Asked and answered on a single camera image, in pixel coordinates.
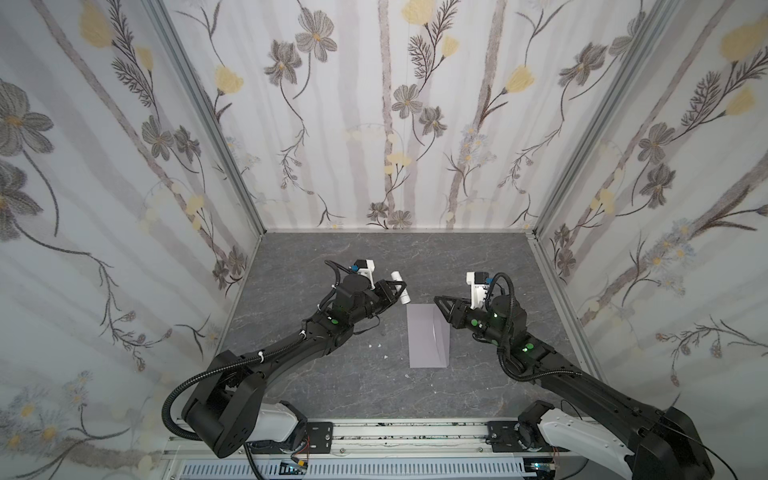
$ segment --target flower stem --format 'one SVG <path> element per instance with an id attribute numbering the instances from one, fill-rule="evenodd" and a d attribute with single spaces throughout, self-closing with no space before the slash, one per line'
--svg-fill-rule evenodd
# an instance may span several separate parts
<path id="1" fill-rule="evenodd" d="M 194 155 L 195 157 L 197 157 L 197 164 L 200 165 L 200 173 L 203 177 L 203 193 L 206 193 L 205 192 L 205 172 L 203 172 L 203 162 L 200 161 L 200 155 L 198 155 L 197 152 L 195 152 Z"/>
<path id="2" fill-rule="evenodd" d="M 419 160 L 421 159 L 421 157 L 423 157 L 424 155 L 426 155 L 426 154 L 427 154 L 427 152 L 429 151 L 429 148 L 432 146 L 432 144 L 434 144 L 434 143 L 435 143 L 435 139 L 436 139 L 436 138 L 437 138 L 437 130 L 435 130 L 435 133 L 432 135 L 432 141 L 431 141 L 431 142 L 429 142 L 429 147 L 427 147 L 427 149 L 426 149 L 426 150 L 424 150 L 424 153 L 423 153 L 423 154 L 421 154 L 421 155 L 419 155 L 419 158 L 417 158 L 415 161 L 419 161 Z"/>
<path id="3" fill-rule="evenodd" d="M 53 208 L 56 210 L 56 224 L 53 229 L 53 236 L 56 237 L 58 235 L 58 201 L 56 200 L 56 195 L 53 193 L 53 188 L 51 187 L 51 182 L 48 181 L 48 178 L 43 175 L 40 168 L 38 168 L 38 165 L 32 160 L 32 158 L 29 156 L 26 150 L 22 149 L 22 152 L 24 153 L 24 156 L 27 157 L 27 160 L 32 165 L 32 167 L 35 169 L 36 172 L 38 172 L 38 175 L 40 175 L 40 178 L 43 179 L 45 182 L 45 186 L 48 187 L 48 192 L 51 194 L 51 199 L 53 199 Z"/>
<path id="4" fill-rule="evenodd" d="M 419 139 L 419 134 L 416 133 L 416 116 L 411 115 L 411 129 L 413 130 L 413 137 L 418 141 L 422 146 L 424 146 L 424 142 Z"/>
<path id="5" fill-rule="evenodd" d="M 301 91 L 293 96 L 293 100 L 296 100 L 296 97 L 304 93 L 304 91 L 306 90 L 306 86 L 310 84 L 311 74 L 312 74 L 312 52 L 310 52 L 309 57 L 306 60 L 306 82 L 304 83 L 304 87 L 301 89 Z"/>

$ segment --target gray paper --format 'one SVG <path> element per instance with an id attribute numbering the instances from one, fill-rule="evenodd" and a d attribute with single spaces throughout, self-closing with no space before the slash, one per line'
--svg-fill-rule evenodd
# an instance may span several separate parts
<path id="1" fill-rule="evenodd" d="M 445 368 L 450 353 L 450 328 L 434 303 L 406 305 L 408 351 L 412 369 Z"/>

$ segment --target yellow flower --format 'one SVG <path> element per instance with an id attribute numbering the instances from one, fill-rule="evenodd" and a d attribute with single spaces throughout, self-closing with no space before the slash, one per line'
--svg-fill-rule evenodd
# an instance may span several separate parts
<path id="1" fill-rule="evenodd" d="M 152 50 L 145 47 L 136 47 L 136 55 L 139 57 L 139 61 L 147 70 L 152 70 L 154 67 L 154 59 L 152 58 Z"/>
<path id="2" fill-rule="evenodd" d="M 243 79 L 223 65 L 219 65 L 216 69 L 214 79 L 216 80 L 216 87 L 225 94 L 237 93 L 243 86 Z"/>
<path id="3" fill-rule="evenodd" d="M 402 8 L 402 17 L 413 25 L 424 25 L 432 19 L 435 11 L 435 0 L 410 0 Z"/>
<path id="4" fill-rule="evenodd" d="M 28 403 L 27 405 L 24 406 L 24 408 L 22 408 L 22 418 L 29 417 L 34 411 L 35 411 L 35 404 Z"/>
<path id="5" fill-rule="evenodd" d="M 80 36 L 96 48 L 108 47 L 112 43 L 112 28 L 107 17 L 90 0 L 83 3 Z"/>
<path id="6" fill-rule="evenodd" d="M 202 195 L 193 195 L 187 202 L 187 209 L 185 211 L 187 212 L 187 215 L 194 215 L 200 208 L 203 208 L 204 204 L 205 199 Z"/>
<path id="7" fill-rule="evenodd" d="M 8 440 L 8 443 L 6 444 L 9 449 L 17 449 L 19 444 L 22 443 L 22 436 L 18 433 L 16 435 L 13 435 L 10 440 Z"/>
<path id="8" fill-rule="evenodd" d="M 768 17 L 729 31 L 720 41 L 720 54 L 728 61 L 743 60 L 760 47 L 768 35 Z"/>
<path id="9" fill-rule="evenodd" d="M 50 442 L 51 440 L 56 438 L 56 427 L 50 426 L 47 427 L 45 430 L 43 430 L 43 433 L 40 435 L 44 441 Z"/>
<path id="10" fill-rule="evenodd" d="M 389 154 L 386 156 L 386 159 L 389 160 L 390 163 L 400 164 L 403 167 L 408 167 L 411 164 L 411 159 L 404 155 L 402 152 Z"/>
<path id="11" fill-rule="evenodd" d="M 725 113 L 728 115 L 741 115 L 752 110 L 755 106 L 755 96 L 752 95 L 752 88 L 746 86 L 728 102 L 725 107 Z"/>
<path id="12" fill-rule="evenodd" d="M 458 40 L 446 35 L 442 40 L 442 56 L 450 57 L 458 50 Z"/>
<path id="13" fill-rule="evenodd" d="M 525 65 L 520 65 L 512 72 L 512 76 L 509 78 L 504 89 L 509 93 L 517 93 L 523 91 L 533 84 L 533 75 L 530 68 Z"/>
<path id="14" fill-rule="evenodd" d="M 614 194 L 607 188 L 600 190 L 600 203 L 603 204 L 603 209 L 606 215 L 610 215 L 614 212 Z"/>

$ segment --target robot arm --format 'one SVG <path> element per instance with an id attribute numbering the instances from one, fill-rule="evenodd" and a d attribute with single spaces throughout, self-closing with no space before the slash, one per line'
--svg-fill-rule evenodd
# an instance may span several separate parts
<path id="1" fill-rule="evenodd" d="M 230 350 L 214 357 L 204 373 L 179 385 L 163 404 L 163 423 L 176 436 L 203 440 L 219 457 L 226 457 L 245 443 L 259 417 L 262 398 L 270 384 L 312 359 L 338 349 L 353 335 L 354 326 L 373 318 L 401 299 L 406 283 L 398 280 L 372 281 L 373 262 L 357 260 L 351 268 L 326 261 L 336 282 L 302 321 L 300 329 L 265 349 L 237 356 Z M 343 270 L 347 275 L 341 280 Z M 197 384 L 181 416 L 193 429 L 183 430 L 170 416 L 174 400 Z"/>
<path id="2" fill-rule="evenodd" d="M 508 295 L 489 301 L 499 275 L 487 289 L 485 309 L 475 308 L 474 290 L 472 299 L 436 296 L 434 301 L 454 328 L 469 329 L 479 342 L 497 347 L 508 376 L 558 394 L 600 423 L 583 422 L 537 401 L 518 417 L 521 445 L 569 449 L 635 480 L 712 478 L 714 469 L 687 415 L 674 407 L 659 410 L 612 389 L 528 333 L 527 314 L 511 282 Z"/>

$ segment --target black cable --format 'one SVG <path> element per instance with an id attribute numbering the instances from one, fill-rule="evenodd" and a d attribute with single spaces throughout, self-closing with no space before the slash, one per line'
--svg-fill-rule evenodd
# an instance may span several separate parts
<path id="1" fill-rule="evenodd" d="M 520 376 L 509 369 L 509 367 L 505 362 L 504 351 L 502 349 L 497 349 L 496 354 L 498 356 L 498 364 L 502 366 L 502 371 L 504 371 L 504 373 L 509 378 L 516 380 L 518 382 L 530 382 L 532 380 L 540 379 L 541 377 L 545 377 L 547 375 L 562 374 L 562 375 L 581 376 L 581 372 L 572 372 L 571 370 L 566 370 L 566 369 L 544 370 L 539 373 L 532 373 L 531 375 Z"/>
<path id="2" fill-rule="evenodd" d="M 568 400 L 566 400 L 566 399 L 560 399 L 560 410 L 562 410 L 562 409 L 563 409 L 563 402 L 566 402 L 568 405 L 570 405 L 570 406 L 571 406 L 571 408 L 574 410 L 574 412 L 576 412 L 576 415 L 578 415 L 578 418 L 579 418 L 579 419 L 581 419 L 581 420 L 584 420 L 584 419 L 581 417 L 581 413 L 579 413 L 579 412 L 578 412 L 578 410 L 576 409 L 576 407 L 574 407 L 574 404 L 573 404 L 573 403 L 570 403 L 570 402 L 569 402 Z"/>
<path id="3" fill-rule="evenodd" d="M 378 315 L 375 315 L 375 317 L 378 320 L 378 322 L 376 322 L 376 325 L 370 326 L 370 327 L 368 327 L 367 329 L 364 329 L 364 330 L 360 330 L 359 332 L 353 332 L 352 334 L 353 335 L 360 335 L 362 333 L 367 332 L 368 330 L 375 329 L 377 326 L 381 325 L 382 320 L 379 318 Z"/>
<path id="4" fill-rule="evenodd" d="M 715 453 L 713 449 L 709 448 L 709 447 L 708 447 L 708 446 L 706 446 L 705 444 L 703 444 L 703 443 L 701 443 L 700 441 L 696 440 L 694 437 L 691 437 L 691 436 L 688 436 L 688 435 L 686 435 L 686 434 L 682 433 L 680 430 L 676 430 L 676 429 L 673 429 L 672 427 L 670 427 L 670 426 L 668 426 L 668 425 L 665 425 L 665 424 L 663 424 L 663 423 L 660 423 L 660 422 L 657 422 L 657 423 L 656 423 L 656 425 L 661 425 L 661 426 L 663 426 L 664 428 L 666 428 L 666 429 L 669 429 L 669 430 L 671 430 L 671 431 L 673 431 L 673 432 L 677 433 L 678 435 L 682 435 L 682 436 L 683 436 L 683 437 L 685 437 L 686 439 L 689 439 L 689 440 L 693 440 L 694 442 L 698 443 L 699 445 L 701 445 L 702 447 L 704 447 L 704 449 L 705 449 L 705 450 L 707 450 L 709 453 L 711 453 L 712 455 L 715 455 L 715 456 L 717 457 L 717 459 L 718 459 L 718 460 L 720 460 L 720 461 L 723 463 L 723 465 L 725 465 L 725 466 L 726 466 L 726 468 L 728 468 L 728 471 L 730 472 L 730 474 L 731 474 L 731 475 L 733 475 L 733 478 L 734 478 L 734 480 L 739 480 L 739 477 L 737 477 L 737 476 L 736 476 L 736 472 L 734 472 L 734 471 L 733 471 L 733 469 L 730 467 L 730 465 L 728 465 L 728 462 L 726 462 L 725 460 L 723 460 L 723 457 L 721 457 L 721 456 L 719 456 L 717 453 Z"/>
<path id="5" fill-rule="evenodd" d="M 248 445 L 245 445 L 245 456 L 248 458 L 248 465 L 250 465 L 250 470 L 256 478 L 258 478 L 258 480 L 265 480 L 261 475 L 261 472 L 259 472 L 258 467 L 256 467 L 256 462 L 253 460 L 253 453 L 250 452 L 250 447 Z"/>
<path id="6" fill-rule="evenodd" d="M 298 340 L 296 340 L 295 342 L 291 342 L 290 344 L 284 347 L 281 347 L 273 352 L 265 353 L 263 350 L 261 350 L 260 351 L 261 355 L 259 356 L 237 360 L 236 362 L 228 363 L 216 369 L 198 373 L 197 375 L 184 380 L 178 387 L 176 387 L 168 395 L 168 397 L 165 399 L 165 402 L 163 403 L 163 408 L 161 410 L 161 418 L 163 420 L 163 425 L 165 425 L 165 428 L 168 429 L 169 432 L 173 433 L 177 437 L 181 437 L 182 439 L 186 439 L 186 440 L 200 441 L 201 438 L 197 433 L 182 429 L 179 425 L 176 424 L 176 422 L 174 422 L 174 420 L 170 416 L 170 408 L 174 404 L 174 401 L 176 400 L 176 398 L 178 398 L 178 396 L 181 395 L 181 393 L 183 393 L 186 389 L 190 388 L 195 383 L 198 383 L 199 381 L 204 380 L 210 376 L 218 375 L 220 373 L 225 373 L 225 372 L 231 372 L 232 370 L 236 370 L 253 363 L 264 363 L 267 360 L 272 359 L 276 356 L 279 356 L 289 349 L 292 349 L 294 346 L 299 345 L 301 342 L 304 341 L 305 338 L 306 338 L 306 334 L 304 333 L 303 336 Z"/>
<path id="7" fill-rule="evenodd" d="M 568 476 L 566 476 L 566 477 L 563 477 L 563 478 L 561 478 L 560 480 L 568 480 L 569 478 L 573 478 L 573 477 L 575 477 L 576 475 L 580 474 L 580 473 L 581 473 L 581 471 L 582 471 L 582 470 L 584 470 L 584 467 L 586 467 L 588 463 L 589 463 L 589 458 L 587 458 L 586 460 L 584 460 L 584 463 L 581 465 L 581 467 L 580 467 L 580 468 L 579 468 L 579 469 L 578 469 L 576 472 L 573 472 L 573 473 L 571 473 L 570 475 L 568 475 Z"/>

